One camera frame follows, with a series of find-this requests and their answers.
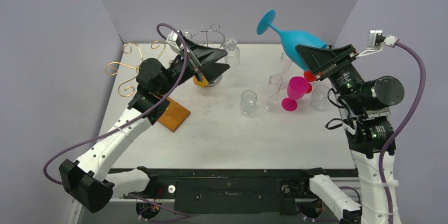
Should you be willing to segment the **red wine glass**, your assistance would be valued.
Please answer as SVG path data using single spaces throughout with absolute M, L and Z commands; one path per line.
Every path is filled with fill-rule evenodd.
M 306 91 L 307 94 L 309 94 L 313 90 L 312 82 L 316 81 L 315 76 L 313 76 L 309 70 L 306 70 L 303 72 L 303 77 L 308 81 L 309 87 Z

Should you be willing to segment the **yellow wine glass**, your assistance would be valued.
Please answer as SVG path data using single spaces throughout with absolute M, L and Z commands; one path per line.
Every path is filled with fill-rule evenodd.
M 193 83 L 196 85 L 196 86 L 199 86 L 199 87 L 207 87 L 208 85 L 209 85 L 209 82 L 208 82 L 208 80 L 205 78 L 205 76 L 202 76 L 202 77 L 196 77 L 196 76 L 193 76 Z

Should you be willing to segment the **clear ribbed glass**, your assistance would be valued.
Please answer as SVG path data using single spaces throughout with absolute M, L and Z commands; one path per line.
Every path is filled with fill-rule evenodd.
M 236 67 L 240 64 L 240 49 L 238 47 L 238 41 L 233 38 L 227 39 L 223 44 L 224 49 L 227 52 L 225 56 L 225 63 L 231 67 Z

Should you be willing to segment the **blue wine glass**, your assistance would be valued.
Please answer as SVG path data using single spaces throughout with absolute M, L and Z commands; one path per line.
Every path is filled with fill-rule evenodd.
M 310 46 L 313 48 L 325 49 L 327 43 L 303 30 L 281 30 L 273 25 L 273 20 L 276 16 L 275 10 L 269 10 L 259 21 L 256 33 L 258 35 L 264 34 L 269 28 L 274 30 L 281 39 L 281 44 L 284 52 L 289 59 L 294 62 L 303 71 L 307 70 L 307 66 L 296 50 L 298 45 Z

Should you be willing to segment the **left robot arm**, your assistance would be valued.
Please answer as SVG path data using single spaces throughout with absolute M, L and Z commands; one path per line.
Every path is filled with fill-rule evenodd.
M 157 182 L 143 167 L 121 173 L 110 169 L 143 132 L 153 126 L 170 105 L 173 90 L 190 78 L 211 82 L 230 66 L 221 63 L 227 51 L 209 48 L 178 37 L 170 42 L 177 52 L 165 67 L 157 58 L 148 58 L 138 66 L 137 90 L 127 108 L 104 137 L 76 160 L 59 166 L 64 190 L 88 211 L 95 213 L 115 197 L 139 192 L 150 198 L 157 192 Z

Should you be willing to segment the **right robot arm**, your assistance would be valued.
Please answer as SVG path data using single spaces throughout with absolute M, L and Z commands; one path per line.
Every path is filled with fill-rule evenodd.
M 397 130 L 388 117 L 390 107 L 403 100 L 402 83 L 392 76 L 364 80 L 353 65 L 358 53 L 352 45 L 298 45 L 296 50 L 312 76 L 330 81 L 339 108 L 347 113 L 341 126 L 358 171 L 362 200 L 352 200 L 321 168 L 306 171 L 298 181 L 299 191 L 316 195 L 339 223 L 400 223 L 393 173 Z

